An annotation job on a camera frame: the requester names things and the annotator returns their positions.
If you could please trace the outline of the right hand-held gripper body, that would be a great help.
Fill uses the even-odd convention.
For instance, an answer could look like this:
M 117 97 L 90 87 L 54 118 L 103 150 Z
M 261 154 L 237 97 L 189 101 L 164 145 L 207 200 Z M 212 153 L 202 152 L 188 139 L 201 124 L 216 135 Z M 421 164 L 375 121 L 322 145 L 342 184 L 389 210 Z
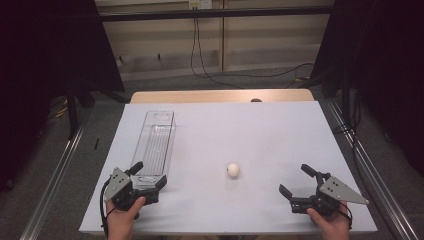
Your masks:
M 294 197 L 289 193 L 293 213 L 306 214 L 309 208 L 322 216 L 330 216 L 339 209 L 342 201 L 368 205 L 369 201 L 330 173 L 306 171 L 317 182 L 316 193 L 309 197 Z

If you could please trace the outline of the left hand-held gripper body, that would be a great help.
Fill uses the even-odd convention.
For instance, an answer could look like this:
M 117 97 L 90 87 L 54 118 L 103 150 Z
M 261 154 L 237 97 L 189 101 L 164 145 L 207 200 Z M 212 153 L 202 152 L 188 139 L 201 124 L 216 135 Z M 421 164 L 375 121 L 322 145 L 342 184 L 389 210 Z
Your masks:
M 113 170 L 105 191 L 105 202 L 111 200 L 119 210 L 127 211 L 140 197 L 146 199 L 146 205 L 159 201 L 159 191 L 155 187 L 143 190 L 135 189 L 131 179 L 132 175 L 128 176 L 126 171 L 122 171 L 119 168 Z

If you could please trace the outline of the clear plastic container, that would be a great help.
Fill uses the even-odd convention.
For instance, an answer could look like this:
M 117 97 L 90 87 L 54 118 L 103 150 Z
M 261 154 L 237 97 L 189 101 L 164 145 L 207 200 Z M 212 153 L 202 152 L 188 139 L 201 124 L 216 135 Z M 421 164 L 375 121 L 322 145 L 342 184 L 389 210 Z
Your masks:
M 173 111 L 146 113 L 132 162 L 143 163 L 131 176 L 136 189 L 153 188 L 168 174 L 175 132 Z

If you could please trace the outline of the person's left hand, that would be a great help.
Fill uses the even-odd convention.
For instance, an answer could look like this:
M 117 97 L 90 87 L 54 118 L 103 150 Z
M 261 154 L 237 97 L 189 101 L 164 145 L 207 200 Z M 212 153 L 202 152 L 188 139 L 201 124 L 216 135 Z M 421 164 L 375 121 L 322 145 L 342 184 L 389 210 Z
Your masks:
M 128 211 L 120 211 L 115 208 L 112 201 L 106 203 L 108 236 L 132 236 L 135 216 L 145 204 L 144 197 L 138 198 Z

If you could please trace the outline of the person's right hand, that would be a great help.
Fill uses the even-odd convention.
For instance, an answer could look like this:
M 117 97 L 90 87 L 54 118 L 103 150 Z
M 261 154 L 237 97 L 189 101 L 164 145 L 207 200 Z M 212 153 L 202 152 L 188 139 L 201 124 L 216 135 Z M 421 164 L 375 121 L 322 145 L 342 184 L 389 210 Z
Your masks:
M 307 209 L 307 214 L 318 225 L 322 236 L 350 236 L 347 212 L 347 203 L 344 201 L 340 203 L 339 211 L 332 216 L 323 217 L 315 209 Z

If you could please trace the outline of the white table mat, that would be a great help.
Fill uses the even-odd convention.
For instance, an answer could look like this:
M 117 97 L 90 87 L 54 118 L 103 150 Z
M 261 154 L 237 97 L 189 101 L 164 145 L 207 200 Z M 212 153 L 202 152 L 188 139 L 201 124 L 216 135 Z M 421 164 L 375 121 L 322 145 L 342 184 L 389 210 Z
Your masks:
M 144 207 L 137 235 L 307 234 L 317 227 L 294 214 L 279 185 L 308 197 L 307 164 L 357 186 L 316 101 L 129 104 L 98 181 L 131 167 L 148 111 L 173 111 L 176 132 L 167 185 Z M 227 165 L 240 167 L 237 178 Z

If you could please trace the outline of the black metal stand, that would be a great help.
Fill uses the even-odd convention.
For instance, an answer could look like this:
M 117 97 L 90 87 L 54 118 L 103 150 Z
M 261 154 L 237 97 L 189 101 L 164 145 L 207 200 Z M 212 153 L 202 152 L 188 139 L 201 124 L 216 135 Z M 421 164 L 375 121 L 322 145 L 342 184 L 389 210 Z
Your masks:
M 340 131 L 353 129 L 350 116 L 350 82 L 347 72 L 336 66 L 314 67 L 311 74 L 310 86 L 320 85 L 323 96 L 326 99 L 341 96 L 342 124 Z
M 77 105 L 76 101 L 84 108 L 91 108 L 95 104 L 95 100 L 91 95 L 91 92 L 99 92 L 100 94 L 115 100 L 118 103 L 129 103 L 130 98 L 119 95 L 113 90 L 107 90 L 104 87 L 99 86 L 90 81 L 82 81 L 79 83 L 72 83 L 69 81 L 66 85 L 66 99 L 67 109 L 70 123 L 70 132 L 68 139 L 71 140 L 79 130 L 79 121 L 77 116 Z

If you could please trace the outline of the black curtain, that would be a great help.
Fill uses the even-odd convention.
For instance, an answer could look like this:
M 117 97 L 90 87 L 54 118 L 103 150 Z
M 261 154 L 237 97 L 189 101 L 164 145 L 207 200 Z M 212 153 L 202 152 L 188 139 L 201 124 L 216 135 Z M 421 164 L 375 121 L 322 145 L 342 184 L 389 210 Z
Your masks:
M 311 74 L 348 81 L 424 177 L 424 0 L 334 0 Z
M 0 0 L 0 192 L 30 159 L 56 97 L 124 89 L 95 0 Z

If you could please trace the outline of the black horizontal bar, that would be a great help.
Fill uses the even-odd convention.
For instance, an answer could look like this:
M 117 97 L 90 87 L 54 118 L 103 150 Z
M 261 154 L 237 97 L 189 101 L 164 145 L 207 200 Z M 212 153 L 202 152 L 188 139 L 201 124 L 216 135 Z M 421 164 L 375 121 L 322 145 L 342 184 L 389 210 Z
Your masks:
M 227 18 L 249 16 L 291 16 L 331 14 L 333 6 L 282 7 L 282 8 L 241 8 L 210 10 L 178 10 L 135 13 L 104 13 L 98 16 L 101 22 L 149 21 L 174 19 Z

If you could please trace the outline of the metal floor rail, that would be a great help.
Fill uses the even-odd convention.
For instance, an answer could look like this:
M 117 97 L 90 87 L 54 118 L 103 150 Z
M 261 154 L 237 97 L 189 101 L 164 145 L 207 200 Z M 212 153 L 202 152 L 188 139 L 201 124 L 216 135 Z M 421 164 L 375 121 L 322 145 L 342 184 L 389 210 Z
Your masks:
M 341 108 L 334 100 L 328 100 L 327 105 L 332 112 L 332 116 L 337 121 L 336 130 L 340 131 L 339 127 L 342 124 Z M 389 221 L 394 225 L 391 231 L 399 235 L 398 240 L 420 240 L 417 231 L 413 228 L 406 213 L 389 190 L 388 185 L 384 182 L 355 130 L 340 132 L 351 147 L 352 160 L 363 186 L 365 188 L 371 186 L 382 204 L 382 208 L 378 207 L 372 199 L 371 192 L 369 190 L 366 191 L 371 196 L 370 202 L 376 207 L 382 219 L 387 222 L 387 219 L 383 216 L 383 211 L 385 211 L 388 214 Z
M 66 147 L 58 161 L 58 164 L 49 180 L 49 183 L 38 201 L 28 223 L 19 240 L 37 240 L 40 231 L 47 219 L 48 213 L 53 205 L 54 199 L 59 191 L 65 173 L 68 169 L 74 153 L 79 145 L 80 139 L 90 118 L 91 110 L 84 110 L 78 118 L 78 127 L 74 135 L 67 141 Z

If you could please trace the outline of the white wall outlet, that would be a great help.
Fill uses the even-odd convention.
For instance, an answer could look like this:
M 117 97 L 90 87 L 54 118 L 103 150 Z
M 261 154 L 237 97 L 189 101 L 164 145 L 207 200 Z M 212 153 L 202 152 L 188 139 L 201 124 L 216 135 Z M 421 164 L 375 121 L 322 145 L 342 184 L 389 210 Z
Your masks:
M 212 0 L 189 0 L 190 10 L 210 10 L 212 8 Z

